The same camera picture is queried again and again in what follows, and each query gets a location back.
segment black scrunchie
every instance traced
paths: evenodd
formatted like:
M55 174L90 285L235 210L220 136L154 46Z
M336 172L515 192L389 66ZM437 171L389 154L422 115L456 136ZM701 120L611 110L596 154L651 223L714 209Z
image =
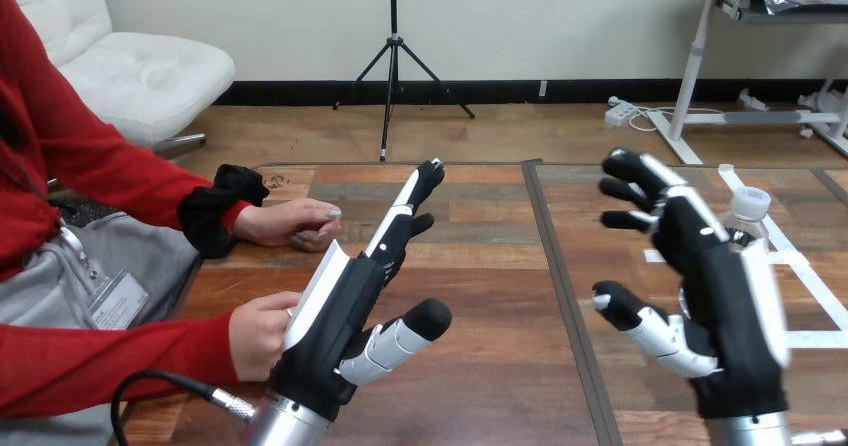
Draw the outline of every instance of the black scrunchie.
M269 193L261 174L243 166L222 164L215 174L215 186L194 188L177 206L177 217L186 238L201 256L222 258L236 242L221 224L221 216L240 199L262 206Z

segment human hand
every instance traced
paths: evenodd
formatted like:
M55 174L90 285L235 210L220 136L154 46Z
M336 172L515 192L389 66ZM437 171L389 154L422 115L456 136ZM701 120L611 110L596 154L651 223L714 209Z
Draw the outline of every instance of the human hand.
M233 311L230 317L230 355L239 381L264 381L280 360L283 340L301 294L284 291L256 298Z
M261 246L291 244L311 253L327 248L341 230L338 207L314 199L295 199L267 208L248 206L233 225L233 234Z

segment silver cylindrical base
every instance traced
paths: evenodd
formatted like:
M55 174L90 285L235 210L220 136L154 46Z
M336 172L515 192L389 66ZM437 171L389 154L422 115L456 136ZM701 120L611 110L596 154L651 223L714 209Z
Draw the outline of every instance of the silver cylindrical base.
M783 413L704 421L715 446L792 446Z
M318 446L330 422L311 410L267 391L242 437L246 446Z

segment desk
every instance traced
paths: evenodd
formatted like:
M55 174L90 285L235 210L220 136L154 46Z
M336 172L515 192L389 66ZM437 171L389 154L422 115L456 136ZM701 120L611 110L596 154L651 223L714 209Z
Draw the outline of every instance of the desk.
M355 254L413 168L259 171L272 191L268 204L300 197L338 204L345 214L340 241ZM678 172L711 206L727 205L730 189L715 169ZM772 193L772 218L844 309L848 170L737 173ZM325 444L706 446L685 382L646 359L592 308L592 284L613 279L673 309L679 281L664 265L646 261L644 236L600 225L602 209L621 207L600 195L601 177L600 168L588 165L448 165L446 182L423 206L436 225L410 243L406 264L372 318L386 320L433 296L453 311L451 329L361 388ZM291 249L239 245L230 257L203 265L180 315L208 317L256 296L302 290L319 260ZM844 427L848 336L791 268L776 268L798 348L786 376L793 429ZM255 401L262 388L232 391ZM126 428L133 446L236 445L243 429L186 395L136 404Z
M650 245L644 235L605 230L596 221L597 211L622 206L598 191L603 177L600 168L543 164L537 170L623 444L708 446L688 386L646 358L592 306L592 284L610 279L653 304L679 311L679 276L665 264L648 262L645 252ZM676 172L715 211L727 208L731 190L717 169L686 167ZM848 305L848 277L843 273L848 264L848 206L842 199L848 198L842 188L848 187L848 172L741 169L736 173L746 185L771 193L771 218L835 295L835 309L841 314L831 312L843 323L848 313L844 306ZM833 179L842 187L834 186ZM793 346L792 363L784 376L792 407L791 428L801 432L845 427L848 334L789 265L776 265L775 270ZM826 344L830 339L836 341Z
M300 197L344 213L358 254L415 166L267 167L266 204ZM392 374L359 389L326 445L597 445L520 165L448 166L422 206L436 224L408 246L371 315L385 321L427 297L453 324ZM239 245L207 261L182 308L202 318L256 296L306 286L320 255ZM233 388L255 401L261 388ZM195 398L139 404L130 444L235 445L244 429Z
M704 0L701 19L689 51L689 59L672 120L669 122L660 112L648 113L648 119L684 164L702 164L701 159L682 137L683 127L686 124L807 124L836 149L848 155L848 141L843 137L848 125L848 95L845 95L839 111L835 113L799 110L773 113L687 114L705 54L713 11L722 11L733 20L747 23L848 24L848 12L792 12L770 15L762 3L762 0Z

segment white chair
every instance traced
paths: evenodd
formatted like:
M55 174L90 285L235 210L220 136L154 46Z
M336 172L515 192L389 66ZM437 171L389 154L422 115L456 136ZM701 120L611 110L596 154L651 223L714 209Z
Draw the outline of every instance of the white chair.
M83 102L142 146L172 138L233 82L227 53L171 36L112 32L105 0L17 0L53 64Z

